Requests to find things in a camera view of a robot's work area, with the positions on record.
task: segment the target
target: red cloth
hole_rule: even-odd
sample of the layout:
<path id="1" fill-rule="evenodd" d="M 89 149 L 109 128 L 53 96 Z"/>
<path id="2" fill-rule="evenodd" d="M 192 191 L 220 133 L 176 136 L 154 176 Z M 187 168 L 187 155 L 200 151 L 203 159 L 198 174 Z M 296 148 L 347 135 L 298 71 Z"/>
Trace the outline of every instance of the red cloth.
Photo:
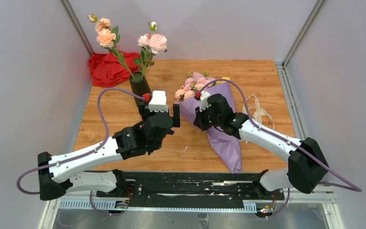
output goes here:
<path id="1" fill-rule="evenodd" d="M 134 64 L 135 58 L 140 58 L 136 52 L 123 52 L 125 62 L 131 69 L 131 72 L 138 70 L 138 65 Z M 93 53 L 89 59 L 89 68 L 91 69 L 92 85 L 99 87 L 114 87 L 130 77 L 130 73 L 117 61 L 111 52 L 107 54 Z"/>

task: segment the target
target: white wall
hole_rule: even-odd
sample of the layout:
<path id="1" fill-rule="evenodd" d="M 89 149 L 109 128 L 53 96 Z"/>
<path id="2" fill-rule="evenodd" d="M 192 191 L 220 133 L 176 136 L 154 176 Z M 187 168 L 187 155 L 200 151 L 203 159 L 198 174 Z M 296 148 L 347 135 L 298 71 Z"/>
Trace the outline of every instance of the white wall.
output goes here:
<path id="1" fill-rule="evenodd" d="M 37 154 L 72 150 L 88 54 L 58 0 L 0 0 L 0 229 L 37 228 L 45 202 L 16 189 Z M 25 188 L 38 190 L 34 173 Z"/>
<path id="2" fill-rule="evenodd" d="M 345 227 L 366 228 L 366 1 L 326 1 L 288 71 L 309 135 L 363 189 L 336 189 Z"/>
<path id="3" fill-rule="evenodd" d="M 91 13 L 119 25 L 121 49 L 140 51 L 138 36 L 156 21 L 168 39 L 157 59 L 257 59 L 282 61 L 316 0 L 70 0 L 95 52 Z"/>

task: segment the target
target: bouquet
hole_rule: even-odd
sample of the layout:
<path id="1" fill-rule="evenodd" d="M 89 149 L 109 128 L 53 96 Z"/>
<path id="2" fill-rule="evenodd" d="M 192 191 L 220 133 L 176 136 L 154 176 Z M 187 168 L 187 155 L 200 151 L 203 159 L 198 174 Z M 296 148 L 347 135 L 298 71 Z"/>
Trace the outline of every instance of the bouquet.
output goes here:
<path id="1" fill-rule="evenodd" d="M 157 30 L 156 22 L 148 22 L 151 33 L 144 34 L 138 38 L 138 45 L 141 48 L 141 53 L 140 58 L 134 59 L 134 63 L 139 66 L 138 70 L 142 74 L 134 75 L 128 67 L 124 59 L 124 55 L 119 50 L 119 46 L 117 45 L 120 42 L 120 35 L 118 34 L 119 27 L 112 27 L 113 25 L 108 18 L 101 18 L 97 20 L 97 16 L 94 14 L 89 15 L 88 19 L 90 22 L 96 23 L 95 30 L 98 34 L 96 38 L 97 42 L 99 42 L 101 47 L 107 49 L 117 57 L 118 62 L 128 70 L 134 82 L 139 82 L 142 80 L 146 68 L 155 64 L 152 62 L 153 56 L 167 52 L 166 37 L 161 34 L 154 34 L 153 32 Z"/>
<path id="2" fill-rule="evenodd" d="M 189 73 L 189 78 L 185 80 L 184 85 L 176 91 L 174 97 L 180 104 L 180 116 L 187 122 L 193 124 L 195 120 L 195 108 L 200 106 L 200 101 L 194 98 L 195 92 L 201 90 L 204 85 L 212 80 L 214 78 L 209 77 L 206 72 L 203 74 L 197 72 L 193 74 Z M 210 94 L 221 94 L 224 96 L 233 112 L 235 112 L 235 103 L 228 83 L 218 81 L 206 88 L 206 91 Z M 241 172 L 242 163 L 239 139 L 234 136 L 229 136 L 215 128 L 210 128 L 205 132 L 207 133 L 211 148 L 225 163 L 229 171 L 231 173 Z"/>

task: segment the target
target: vase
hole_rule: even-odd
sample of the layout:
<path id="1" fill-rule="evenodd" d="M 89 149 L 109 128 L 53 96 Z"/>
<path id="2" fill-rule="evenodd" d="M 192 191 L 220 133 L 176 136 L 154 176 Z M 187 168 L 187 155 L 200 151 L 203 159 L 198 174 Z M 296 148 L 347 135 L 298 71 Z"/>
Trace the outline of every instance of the vase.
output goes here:
<path id="1" fill-rule="evenodd" d="M 131 85 L 131 90 L 132 93 L 142 96 L 143 94 L 146 93 L 152 93 L 151 89 L 149 88 L 148 82 L 146 81 L 145 75 L 142 75 L 141 72 L 136 72 L 133 73 L 135 80 L 133 79 L 132 76 L 130 76 L 130 85 Z M 135 99 L 135 104 L 138 106 L 139 102 L 143 102 L 140 99 L 134 98 Z"/>

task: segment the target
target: wooden table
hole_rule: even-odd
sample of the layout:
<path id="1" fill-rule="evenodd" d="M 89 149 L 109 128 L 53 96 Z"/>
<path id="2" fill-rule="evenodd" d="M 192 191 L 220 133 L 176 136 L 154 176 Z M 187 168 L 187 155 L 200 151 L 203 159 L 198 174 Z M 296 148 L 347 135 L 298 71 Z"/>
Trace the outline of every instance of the wooden table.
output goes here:
<path id="1" fill-rule="evenodd" d="M 152 90 L 167 92 L 168 105 L 174 103 L 174 92 L 183 84 L 188 72 L 208 72 L 211 77 L 228 76 L 236 82 L 245 96 L 255 94 L 261 107 L 273 117 L 276 130 L 294 136 L 290 116 L 285 104 L 280 80 L 273 61 L 241 60 L 157 60 L 148 68 L 147 80 Z M 129 82 L 117 85 L 131 90 Z M 83 115 L 74 150 L 85 148 L 103 140 L 104 127 L 100 120 L 96 101 L 103 88 L 93 87 Z M 242 110 L 243 101 L 239 92 L 231 86 L 237 111 Z M 102 97 L 102 111 L 109 125 L 110 134 L 141 120 L 134 99 L 118 91 L 106 92 Z M 97 170 L 146 170 L 146 171 L 196 171 L 229 172 L 218 155 L 211 149 L 207 135 L 182 119 L 175 134 L 163 140 L 160 150 L 150 156 L 138 156 L 100 165 Z M 264 169 L 286 167 L 276 155 L 253 144 L 241 142 L 242 171 L 261 172 Z"/>

